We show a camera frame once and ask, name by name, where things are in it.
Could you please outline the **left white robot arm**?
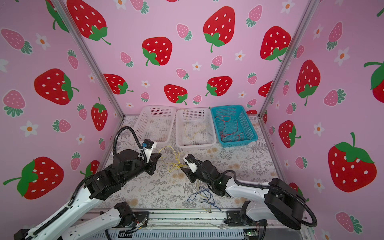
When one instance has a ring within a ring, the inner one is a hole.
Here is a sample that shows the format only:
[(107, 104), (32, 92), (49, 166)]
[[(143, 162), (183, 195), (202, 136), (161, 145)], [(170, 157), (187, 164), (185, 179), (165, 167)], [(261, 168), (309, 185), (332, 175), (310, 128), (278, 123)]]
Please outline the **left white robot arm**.
[[(128, 149), (117, 152), (118, 138), (125, 130), (132, 133), (139, 151)], [(142, 173), (153, 175), (162, 156), (153, 152), (156, 146), (150, 139), (140, 142), (133, 128), (121, 128), (113, 142), (113, 163), (82, 180), (67, 204), (35, 228), (19, 230), (14, 239), (85, 240), (115, 227), (131, 227), (132, 232), (139, 230), (144, 221), (137, 219), (126, 202), (118, 203), (107, 212), (82, 224), (77, 225), (76, 222), (112, 194), (120, 191), (130, 180)]]

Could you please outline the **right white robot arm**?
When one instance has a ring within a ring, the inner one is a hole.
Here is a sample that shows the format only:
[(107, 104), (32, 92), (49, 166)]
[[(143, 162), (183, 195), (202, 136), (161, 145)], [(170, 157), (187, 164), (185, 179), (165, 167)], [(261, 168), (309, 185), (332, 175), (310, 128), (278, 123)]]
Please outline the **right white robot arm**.
[(200, 161), (192, 154), (186, 155), (183, 160), (187, 167), (182, 171), (191, 183), (199, 180), (220, 197), (249, 200), (244, 208), (247, 220), (277, 220), (293, 230), (318, 225), (306, 199), (279, 178), (273, 178), (268, 183), (241, 181), (235, 171), (220, 173), (210, 161)]

